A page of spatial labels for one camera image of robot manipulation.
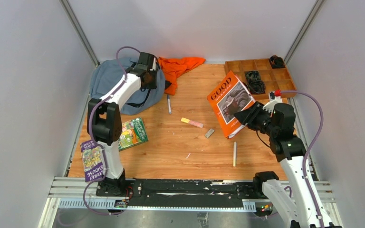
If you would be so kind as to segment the white yellow highlighter pen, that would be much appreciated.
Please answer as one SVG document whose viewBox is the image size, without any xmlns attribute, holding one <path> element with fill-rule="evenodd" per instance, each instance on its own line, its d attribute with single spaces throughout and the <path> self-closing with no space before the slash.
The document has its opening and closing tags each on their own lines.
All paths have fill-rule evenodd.
<svg viewBox="0 0 365 228">
<path fill-rule="evenodd" d="M 236 167 L 237 162 L 237 142 L 233 143 L 233 167 Z"/>
</svg>

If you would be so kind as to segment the grey pen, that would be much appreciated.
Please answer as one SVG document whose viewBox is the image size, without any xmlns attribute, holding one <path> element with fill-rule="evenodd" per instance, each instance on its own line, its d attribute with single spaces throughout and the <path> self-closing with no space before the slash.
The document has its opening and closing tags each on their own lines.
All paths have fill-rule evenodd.
<svg viewBox="0 0 365 228">
<path fill-rule="evenodd" d="M 168 113 L 172 114 L 172 108 L 171 108 L 171 98 L 170 95 L 167 94 L 167 105 L 168 105 Z"/>
</svg>

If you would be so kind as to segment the orange Good Morning book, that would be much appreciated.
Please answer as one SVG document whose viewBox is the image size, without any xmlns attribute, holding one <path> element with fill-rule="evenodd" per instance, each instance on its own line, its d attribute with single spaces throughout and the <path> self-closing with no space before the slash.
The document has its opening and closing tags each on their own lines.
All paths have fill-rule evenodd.
<svg viewBox="0 0 365 228">
<path fill-rule="evenodd" d="M 234 115 L 255 104 L 246 85 L 232 71 L 208 94 L 207 100 L 227 139 L 244 128 Z"/>
</svg>

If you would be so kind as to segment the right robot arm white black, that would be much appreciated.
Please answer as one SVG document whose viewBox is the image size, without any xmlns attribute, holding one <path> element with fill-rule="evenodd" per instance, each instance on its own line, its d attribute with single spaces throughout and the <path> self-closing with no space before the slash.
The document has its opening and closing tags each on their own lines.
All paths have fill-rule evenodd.
<svg viewBox="0 0 365 228">
<path fill-rule="evenodd" d="M 273 171 L 255 174 L 253 194 L 267 197 L 287 228 L 336 228 L 323 206 L 307 167 L 307 151 L 303 141 L 294 134 L 296 115 L 286 103 L 274 105 L 272 112 L 256 102 L 234 117 L 251 130 L 269 137 L 269 147 L 283 168 L 292 194 L 288 195 Z"/>
</svg>

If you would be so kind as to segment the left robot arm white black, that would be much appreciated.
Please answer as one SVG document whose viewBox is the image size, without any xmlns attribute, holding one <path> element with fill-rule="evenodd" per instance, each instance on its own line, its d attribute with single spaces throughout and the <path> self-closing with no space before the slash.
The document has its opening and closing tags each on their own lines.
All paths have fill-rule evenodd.
<svg viewBox="0 0 365 228">
<path fill-rule="evenodd" d="M 88 103 L 87 132 L 102 153 L 103 175 L 98 182 L 115 196 L 126 192 L 125 169 L 121 164 L 118 140 L 122 133 L 122 114 L 138 114 L 160 101 L 165 78 L 155 55 L 140 52 L 127 68 L 117 58 L 121 73 L 117 83 L 100 98 Z"/>
</svg>

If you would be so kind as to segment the pink yellow highlighter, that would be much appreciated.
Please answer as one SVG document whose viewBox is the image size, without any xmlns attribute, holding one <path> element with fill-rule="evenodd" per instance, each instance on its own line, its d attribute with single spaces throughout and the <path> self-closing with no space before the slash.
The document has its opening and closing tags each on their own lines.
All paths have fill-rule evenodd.
<svg viewBox="0 0 365 228">
<path fill-rule="evenodd" d="M 192 125 L 192 126 L 196 126 L 196 127 L 199 127 L 199 128 L 203 128 L 204 127 L 204 124 L 202 124 L 200 122 L 197 122 L 197 121 L 193 121 L 193 120 L 184 118 L 184 117 L 181 118 L 181 122 L 186 123 L 186 124 L 189 124 L 189 125 Z"/>
</svg>

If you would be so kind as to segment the blue grey backpack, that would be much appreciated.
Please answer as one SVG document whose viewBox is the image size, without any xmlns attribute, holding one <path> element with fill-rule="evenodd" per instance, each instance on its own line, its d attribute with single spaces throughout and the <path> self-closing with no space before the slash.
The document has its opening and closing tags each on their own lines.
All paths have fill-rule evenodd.
<svg viewBox="0 0 365 228">
<path fill-rule="evenodd" d="M 113 60 L 104 61 L 93 72 L 90 96 L 99 99 L 106 95 L 122 78 L 123 71 L 118 62 Z M 148 91 L 138 90 L 127 100 L 126 104 L 120 110 L 121 114 L 135 115 L 143 112 L 151 106 L 158 103 L 165 92 L 165 76 L 162 70 L 157 71 L 156 89 Z"/>
</svg>

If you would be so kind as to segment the speckled grey eraser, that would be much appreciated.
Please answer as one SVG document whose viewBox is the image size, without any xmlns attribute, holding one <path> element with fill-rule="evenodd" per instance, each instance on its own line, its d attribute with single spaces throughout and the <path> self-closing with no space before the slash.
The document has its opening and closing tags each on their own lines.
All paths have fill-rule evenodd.
<svg viewBox="0 0 365 228">
<path fill-rule="evenodd" d="M 205 137 L 206 137 L 206 138 L 210 138 L 210 137 L 211 137 L 211 135 L 212 135 L 214 132 L 215 132 L 215 130 L 214 130 L 214 129 L 212 129 L 212 128 L 211 128 L 211 129 L 209 129 L 209 130 L 208 130 L 208 132 L 205 134 Z"/>
</svg>

